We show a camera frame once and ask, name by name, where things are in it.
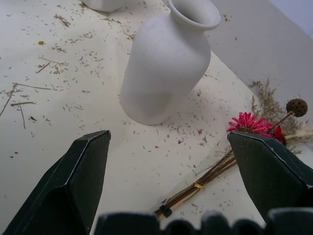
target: white ceramic vase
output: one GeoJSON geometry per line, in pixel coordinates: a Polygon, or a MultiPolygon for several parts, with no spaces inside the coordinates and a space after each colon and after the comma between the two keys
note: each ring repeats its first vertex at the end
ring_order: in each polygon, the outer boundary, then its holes
{"type": "Polygon", "coordinates": [[[121,89],[133,120],[160,124],[205,74],[211,49],[204,31],[221,17],[209,0],[169,0],[171,13],[149,19],[137,32],[121,89]]]}
{"type": "Polygon", "coordinates": [[[122,7],[126,0],[82,0],[89,8],[96,11],[112,12],[122,7]]]}

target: red flower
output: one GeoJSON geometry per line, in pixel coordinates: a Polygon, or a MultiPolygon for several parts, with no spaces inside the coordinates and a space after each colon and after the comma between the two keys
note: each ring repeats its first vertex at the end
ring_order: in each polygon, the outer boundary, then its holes
{"type": "Polygon", "coordinates": [[[239,119],[232,118],[236,123],[229,122],[229,131],[243,131],[248,133],[259,134],[262,136],[273,137],[268,134],[267,131],[271,129],[272,124],[266,122],[266,118],[256,119],[255,115],[251,116],[251,113],[239,113],[239,119]]]}
{"type": "Polygon", "coordinates": [[[284,137],[281,126],[278,126],[274,131],[274,138],[284,143],[284,137]]]}

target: dried seed pod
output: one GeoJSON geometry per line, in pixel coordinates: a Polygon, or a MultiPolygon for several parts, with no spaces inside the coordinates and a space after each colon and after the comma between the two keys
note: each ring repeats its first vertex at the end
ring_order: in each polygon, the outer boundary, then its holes
{"type": "Polygon", "coordinates": [[[286,105],[287,112],[293,112],[296,117],[302,117],[308,111],[307,103],[302,99],[292,99],[286,105]]]}

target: vase neck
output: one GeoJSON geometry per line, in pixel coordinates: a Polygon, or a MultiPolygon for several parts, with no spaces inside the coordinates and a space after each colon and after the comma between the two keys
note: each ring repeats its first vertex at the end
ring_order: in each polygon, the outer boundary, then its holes
{"type": "Polygon", "coordinates": [[[216,28],[220,13],[209,0],[169,0],[171,16],[179,23],[198,31],[216,28]]]}

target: white tabletop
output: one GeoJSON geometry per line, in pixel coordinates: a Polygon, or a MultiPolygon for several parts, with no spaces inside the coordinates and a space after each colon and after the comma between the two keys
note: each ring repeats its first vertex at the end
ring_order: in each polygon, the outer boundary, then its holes
{"type": "MultiPolygon", "coordinates": [[[[0,232],[42,175],[86,133],[112,133],[97,215],[152,212],[166,197],[201,176],[194,172],[221,157],[218,151],[228,147],[227,123],[239,112],[250,111],[252,92],[212,54],[205,76],[167,122],[144,126],[131,120],[118,96],[132,47],[128,35],[135,34],[151,16],[169,9],[161,0],[132,1],[107,19],[105,13],[81,8],[78,3],[0,3],[0,91],[12,90],[15,82],[52,88],[18,86],[21,92],[14,93],[0,117],[0,232]],[[69,27],[54,18],[56,14],[68,20],[69,27]],[[51,62],[36,73],[38,65],[48,62],[39,57],[67,66],[51,62]],[[26,101],[36,104],[22,106],[24,129],[18,106],[10,104],[26,101]]],[[[2,110],[8,96],[4,92],[0,96],[2,110]]],[[[253,218],[263,223],[236,166],[175,210],[162,225],[185,218],[198,227],[206,210],[221,211],[230,221],[253,218]]]]}

